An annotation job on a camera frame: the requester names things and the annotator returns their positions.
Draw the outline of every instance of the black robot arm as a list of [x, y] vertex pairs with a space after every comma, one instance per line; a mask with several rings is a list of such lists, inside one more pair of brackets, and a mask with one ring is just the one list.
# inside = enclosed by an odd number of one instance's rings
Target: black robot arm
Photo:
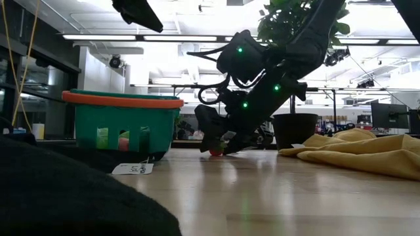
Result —
[[236, 135], [229, 141], [225, 154], [249, 147], [253, 145], [255, 131], [291, 95], [306, 100], [307, 84], [298, 80], [322, 65], [330, 29], [344, 2], [319, 0], [303, 28], [284, 47], [267, 49], [255, 42], [249, 31], [243, 31], [222, 48], [217, 68], [228, 74], [227, 79], [232, 77], [236, 83], [254, 80], [256, 85], [246, 93], [229, 90], [228, 83], [218, 84], [217, 101], [226, 105], [226, 117], [220, 117], [215, 108], [197, 106], [196, 117], [205, 134], [201, 151], [220, 145], [220, 138], [227, 131]]

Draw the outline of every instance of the yellow cable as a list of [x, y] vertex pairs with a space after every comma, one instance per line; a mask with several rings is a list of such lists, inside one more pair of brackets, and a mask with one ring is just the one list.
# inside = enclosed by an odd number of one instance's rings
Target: yellow cable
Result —
[[[22, 106], [22, 111], [24, 112], [24, 117], [25, 117], [25, 120], [26, 120], [26, 124], [28, 125], [30, 132], [32, 132], [32, 128], [31, 128], [31, 125], [30, 125], [30, 123], [28, 121], [28, 117], [26, 116], [26, 112], [25, 112], [25, 109], [24, 109], [23, 101], [21, 100], [20, 95], [21, 95], [21, 93], [23, 91], [26, 74], [28, 72], [29, 60], [30, 60], [31, 51], [32, 51], [32, 45], [33, 45], [33, 37], [35, 35], [35, 29], [36, 29], [37, 20], [38, 20], [39, 3], [40, 3], [40, 0], [37, 0], [37, 8], [36, 8], [36, 12], [35, 12], [35, 20], [33, 22], [31, 40], [30, 40], [30, 44], [29, 44], [29, 48], [28, 48], [28, 55], [26, 56], [27, 59], [26, 59], [25, 71], [24, 71], [24, 76], [22, 78], [22, 83], [20, 84], [20, 88], [18, 88], [19, 82], [18, 82], [18, 79], [17, 79], [17, 76], [16, 76], [16, 72], [14, 70], [14, 66], [12, 66], [14, 82], [16, 83], [16, 88], [18, 89], [18, 105], [14, 109], [12, 126], [14, 126], [14, 123], [16, 122], [16, 115], [18, 113], [18, 108], [19, 108], [19, 104], [20, 104]], [[12, 57], [12, 49], [11, 49], [11, 46], [10, 46], [10, 39], [9, 39], [9, 29], [7, 27], [5, 0], [2, 0], [2, 9], [3, 9], [3, 20], [5, 21], [7, 44], [9, 46], [10, 62], [12, 63], [12, 65], [14, 65], [13, 64], [13, 57]]]

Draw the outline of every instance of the security camera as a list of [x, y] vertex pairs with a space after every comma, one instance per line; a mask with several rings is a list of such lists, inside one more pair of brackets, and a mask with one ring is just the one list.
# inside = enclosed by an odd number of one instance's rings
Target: security camera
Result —
[[110, 67], [119, 69], [124, 66], [124, 62], [121, 60], [121, 55], [112, 55], [110, 60]]

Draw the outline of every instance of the green basket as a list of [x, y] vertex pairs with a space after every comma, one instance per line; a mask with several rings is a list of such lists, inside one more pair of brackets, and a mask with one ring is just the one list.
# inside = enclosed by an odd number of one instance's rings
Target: green basket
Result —
[[[70, 92], [95, 96], [120, 98], [143, 98], [178, 100], [175, 96], [149, 96], [132, 94], [113, 94], [73, 89]], [[75, 128], [76, 142], [81, 148], [96, 148], [100, 129], [108, 129], [108, 149], [118, 149], [120, 131], [129, 131], [129, 151], [144, 153], [148, 143], [149, 154], [161, 156], [168, 151], [174, 129], [174, 120], [179, 115], [176, 109], [121, 108], [113, 106], [94, 106], [76, 104]]]

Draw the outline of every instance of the white ceiling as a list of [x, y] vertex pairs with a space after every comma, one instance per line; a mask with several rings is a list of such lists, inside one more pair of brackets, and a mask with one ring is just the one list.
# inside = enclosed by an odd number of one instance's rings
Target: white ceiling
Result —
[[[36, 1], [15, 1], [29, 11], [33, 12], [35, 8]], [[112, 8], [111, 0], [42, 1], [40, 18], [62, 33], [155, 34], [135, 24], [127, 25]], [[224, 0], [149, 0], [148, 2], [162, 21], [164, 34], [185, 35], [233, 35], [245, 29], [256, 35], [259, 10], [265, 4], [263, 0], [254, 0], [242, 7], [227, 7]], [[203, 5], [203, 12], [199, 12], [199, 4]], [[350, 36], [413, 37], [394, 7], [351, 5], [348, 8], [350, 14], [343, 21], [351, 26]], [[189, 64], [197, 65], [200, 73], [218, 73], [214, 62], [199, 58], [179, 58], [178, 43], [97, 44], [101, 48], [105, 45], [108, 48], [144, 48], [142, 57], [149, 63], [150, 76], [155, 78], [180, 77], [181, 74], [187, 73]], [[221, 44], [199, 44], [201, 49], [215, 49], [221, 46]], [[402, 58], [410, 60], [420, 58], [420, 47], [350, 47], [350, 52], [357, 63], [361, 65], [364, 63], [362, 67], [367, 72], [401, 61]], [[378, 60], [384, 62], [382, 66], [377, 64]], [[316, 86], [348, 84], [350, 80], [363, 74], [364, 72], [353, 60], [347, 58], [332, 68], [322, 66], [305, 80]]]

